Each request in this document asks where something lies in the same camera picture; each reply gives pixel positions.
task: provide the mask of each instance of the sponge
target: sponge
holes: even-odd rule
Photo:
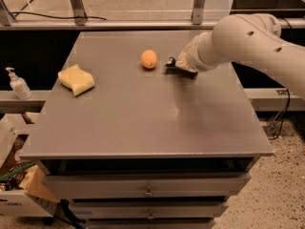
[[[58,73],[61,84],[72,89],[74,96],[94,87],[94,79],[90,73],[81,70],[78,65],[71,66]]]

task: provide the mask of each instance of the soap dispenser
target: soap dispenser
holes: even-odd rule
[[[7,67],[6,70],[9,72],[10,86],[16,92],[18,97],[20,99],[30,98],[32,93],[27,85],[27,82],[23,78],[18,77],[14,72],[12,72],[14,68]]]

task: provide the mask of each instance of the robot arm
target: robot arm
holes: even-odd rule
[[[208,71],[226,62],[257,69],[305,99],[305,48],[279,38],[277,19],[270,14],[237,14],[221,19],[183,50],[176,66]]]

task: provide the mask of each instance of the white container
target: white container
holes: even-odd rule
[[[12,72],[14,68],[7,67],[6,70],[9,72],[10,86],[16,92],[18,97],[20,99],[30,98],[32,93],[27,82],[23,78],[18,77],[14,72]]]

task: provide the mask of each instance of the concrete floor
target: concrete floor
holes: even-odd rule
[[[5,0],[8,2],[10,10],[20,10],[26,4],[26,0]],[[112,19],[143,19],[145,18],[144,0],[124,0],[138,3],[138,12],[126,13],[126,8],[122,11],[120,1],[113,0],[113,5],[105,5],[101,10],[101,0],[84,0],[88,6],[89,15],[105,16]],[[174,12],[174,16],[181,16],[185,19],[190,15],[189,9],[192,7],[192,0],[181,0],[181,3],[170,2],[170,0],[157,0],[158,7],[153,10],[173,10],[177,8],[182,11]],[[223,1],[222,9],[228,7],[231,0]],[[53,15],[71,15],[71,6],[68,0],[34,0],[32,7],[36,12],[46,12]],[[222,13],[210,10],[209,18],[223,16]],[[160,19],[164,18],[162,13],[154,13]],[[37,17],[20,16],[22,19],[38,19]],[[259,114],[262,125],[266,124],[266,115]],[[246,187],[236,197],[229,199],[229,209],[224,215],[216,219],[217,224],[214,229],[305,229],[305,114],[289,114],[284,122],[282,134],[279,139],[272,141],[274,156],[261,158],[252,169],[253,178]],[[64,217],[60,208],[56,213],[59,217]],[[68,224],[56,219],[51,226],[44,226],[42,219],[0,217],[0,228],[73,228]]]

